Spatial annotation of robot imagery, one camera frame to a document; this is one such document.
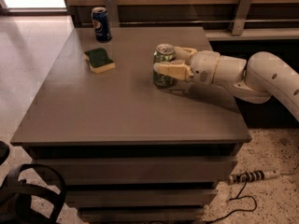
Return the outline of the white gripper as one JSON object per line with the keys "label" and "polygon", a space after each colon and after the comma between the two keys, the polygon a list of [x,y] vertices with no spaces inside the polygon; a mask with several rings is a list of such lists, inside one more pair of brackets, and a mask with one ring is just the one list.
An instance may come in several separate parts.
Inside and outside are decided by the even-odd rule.
{"label": "white gripper", "polygon": [[[218,52],[175,47],[176,60],[160,62],[153,65],[155,72],[178,80],[193,80],[210,85],[212,83],[217,63],[220,59]],[[186,63],[191,59],[191,67]]]}

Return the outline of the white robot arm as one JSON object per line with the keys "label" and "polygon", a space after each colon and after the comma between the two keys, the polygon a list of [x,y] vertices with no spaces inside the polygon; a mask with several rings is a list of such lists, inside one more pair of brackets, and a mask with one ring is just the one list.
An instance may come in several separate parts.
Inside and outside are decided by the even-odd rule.
{"label": "white robot arm", "polygon": [[175,60],[156,62],[153,70],[176,80],[220,86],[253,104],[275,97],[299,120],[299,74],[278,56],[260,51],[245,60],[182,47],[175,53]]}

